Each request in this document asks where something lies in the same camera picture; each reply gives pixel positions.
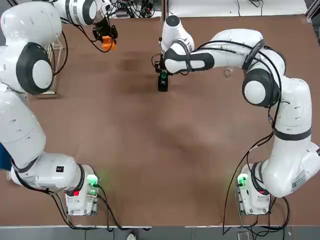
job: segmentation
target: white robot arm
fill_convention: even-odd
[[[270,194],[277,198],[289,195],[320,170],[320,149],[311,142],[309,86],[302,79],[285,76],[285,58],[265,46],[260,32],[224,30],[195,50],[192,37],[172,15],[165,21],[159,43],[161,59],[155,67],[160,73],[158,84],[166,85],[164,91],[168,75],[240,67],[246,72],[242,94],[248,103],[265,108],[279,103],[270,158],[249,164],[250,168],[245,165],[237,178],[244,213],[267,213]]]
[[[12,180],[38,190],[64,189],[69,215],[97,211],[98,178],[90,166],[77,164],[71,156],[44,152],[46,135],[29,109],[27,94],[41,94],[52,84],[44,47],[60,37],[62,16],[72,23],[94,24],[101,36],[109,34],[98,3],[27,2],[5,11],[0,20],[6,39],[5,46],[0,46],[0,143],[12,157]]]

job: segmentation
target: label sticker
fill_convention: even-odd
[[[65,170],[65,166],[56,166],[56,169],[55,169],[57,173],[63,173],[64,170]]]
[[[293,193],[295,190],[300,188],[306,181],[306,171],[303,169],[300,174],[293,180],[291,192]]]
[[[39,187],[44,189],[54,189],[56,185],[54,183],[43,183],[43,184],[39,184]]]
[[[269,196],[258,196],[257,202],[258,202],[258,203],[269,202]]]
[[[25,181],[25,183],[31,187],[37,186],[36,185],[36,176],[27,176],[27,177],[22,178],[22,180]]]

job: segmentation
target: brown table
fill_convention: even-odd
[[[161,21],[112,22],[119,39],[117,50],[107,54],[96,51],[76,28],[64,27],[70,51],[58,76],[59,97],[32,98],[30,103],[47,136],[45,150],[91,165],[122,225],[220,225],[235,167],[248,148],[271,131],[266,109],[243,99],[240,69],[228,78],[223,68],[177,75],[170,78],[168,93],[157,92],[150,58],[159,52]],[[313,141],[320,144],[320,51],[312,25],[303,15],[182,22],[196,46],[224,29],[262,32],[267,44],[286,56],[287,76],[310,84]],[[268,158],[270,149],[271,144],[256,150],[250,161]],[[64,224],[50,197],[12,184],[4,172],[0,177],[2,194],[7,195],[1,198],[0,225]],[[288,197],[291,225],[320,224],[319,180],[315,176]],[[239,225],[234,188],[227,206],[226,224]],[[279,200],[271,224],[281,225],[285,215]],[[96,217],[73,220],[106,225],[103,206]],[[245,222],[254,219],[246,217]]]

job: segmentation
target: shoe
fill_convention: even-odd
[[[134,233],[130,233],[126,240],[138,240],[136,235]]]

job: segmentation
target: white wall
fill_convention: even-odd
[[[241,16],[260,16],[248,0],[238,0]],[[238,16],[237,0],[169,0],[169,11],[179,17],[230,17]],[[304,14],[304,0],[264,0],[263,16]]]

